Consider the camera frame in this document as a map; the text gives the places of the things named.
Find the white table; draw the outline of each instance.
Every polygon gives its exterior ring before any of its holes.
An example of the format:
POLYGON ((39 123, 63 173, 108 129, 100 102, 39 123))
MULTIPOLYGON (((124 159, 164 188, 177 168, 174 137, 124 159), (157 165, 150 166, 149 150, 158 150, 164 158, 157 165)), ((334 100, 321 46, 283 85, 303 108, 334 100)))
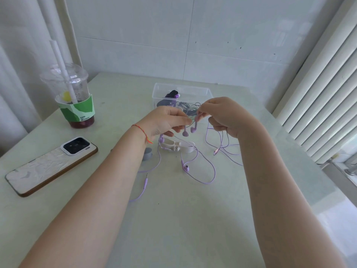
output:
MULTIPOLYGON (((258 100, 242 87, 181 80, 100 73, 89 84, 95 104, 95 123, 72 129, 57 110, 0 158, 0 266, 17 267, 39 235, 104 160, 120 136, 152 109, 156 82, 209 87, 213 96, 229 96, 247 108, 267 128, 287 167, 317 214, 348 201, 304 153, 258 100), (84 136, 99 152, 27 198, 20 198, 4 179, 9 171, 84 136)), ((149 173, 144 195, 129 203, 108 267, 263 267, 254 232, 250 199, 242 166, 204 142, 206 124, 190 134, 217 170, 211 185, 202 185, 181 169, 179 153, 161 151, 157 169, 149 173)), ((218 134, 210 132, 218 144, 218 134)), ((143 163, 147 169, 157 163, 143 163)), ((190 173, 212 178, 211 166, 199 157, 190 173)), ((138 174, 131 198, 142 189, 145 174, 138 174)))

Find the clear plastic cup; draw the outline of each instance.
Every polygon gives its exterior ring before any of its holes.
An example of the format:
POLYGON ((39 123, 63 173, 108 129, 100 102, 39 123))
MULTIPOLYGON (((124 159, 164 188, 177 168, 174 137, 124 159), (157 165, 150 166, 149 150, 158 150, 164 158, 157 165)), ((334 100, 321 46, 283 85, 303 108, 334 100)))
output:
MULTIPOLYGON (((92 101, 91 94, 89 94, 87 78, 88 73, 80 66, 72 63, 66 63, 66 70, 70 77, 70 84, 73 87, 74 94, 78 103, 75 105, 83 105, 83 102, 86 101, 86 104, 92 101)), ((40 74, 41 80, 48 85, 51 89, 54 99, 61 108, 61 111, 70 126, 76 129, 89 127, 94 123, 94 108, 92 106, 92 112, 87 112, 82 114, 80 117, 73 113, 68 113, 67 106, 73 104, 71 95, 68 90, 68 83, 61 75, 60 68, 57 64, 52 65, 47 69, 47 71, 40 74)))

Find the storage box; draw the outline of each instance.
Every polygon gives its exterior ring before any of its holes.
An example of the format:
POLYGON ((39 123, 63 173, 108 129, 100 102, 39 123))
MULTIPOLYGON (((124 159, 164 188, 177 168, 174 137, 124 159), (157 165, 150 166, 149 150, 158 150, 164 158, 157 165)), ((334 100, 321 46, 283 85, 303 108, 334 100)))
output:
POLYGON ((179 106, 192 120, 196 116, 199 106, 212 98, 213 96, 209 88, 197 86, 156 83, 152 92, 154 108, 158 104, 173 107, 179 106), (177 99, 165 98, 172 90, 176 90, 180 94, 180 97, 177 99))

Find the hand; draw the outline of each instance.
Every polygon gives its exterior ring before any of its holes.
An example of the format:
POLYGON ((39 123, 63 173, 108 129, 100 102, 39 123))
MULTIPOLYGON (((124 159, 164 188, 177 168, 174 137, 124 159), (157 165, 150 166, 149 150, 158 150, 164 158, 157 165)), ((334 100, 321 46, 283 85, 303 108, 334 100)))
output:
POLYGON ((159 134, 172 137, 174 133, 171 129, 179 133, 185 125, 191 123, 192 120, 181 110, 171 106, 159 106, 136 124, 145 131, 150 140, 153 140, 155 135, 159 134))
POLYGON ((201 105, 196 121, 211 115, 208 121, 216 131, 227 131, 235 138, 242 126, 257 121, 247 110, 227 97, 213 98, 201 105))

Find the bracelet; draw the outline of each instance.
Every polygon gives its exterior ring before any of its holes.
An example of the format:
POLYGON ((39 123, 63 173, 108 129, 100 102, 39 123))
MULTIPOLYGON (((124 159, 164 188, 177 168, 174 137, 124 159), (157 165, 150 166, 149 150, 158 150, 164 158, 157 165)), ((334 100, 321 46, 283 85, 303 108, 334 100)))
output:
POLYGON ((146 136, 146 141, 147 141, 148 143, 150 143, 150 144, 153 144, 153 142, 151 142, 151 141, 149 140, 149 137, 148 137, 147 134, 144 132, 144 130, 143 130, 142 128, 140 128, 139 125, 133 124, 132 126, 136 126, 136 127, 138 127, 140 130, 142 130, 142 132, 143 132, 143 133, 145 134, 145 136, 146 136))

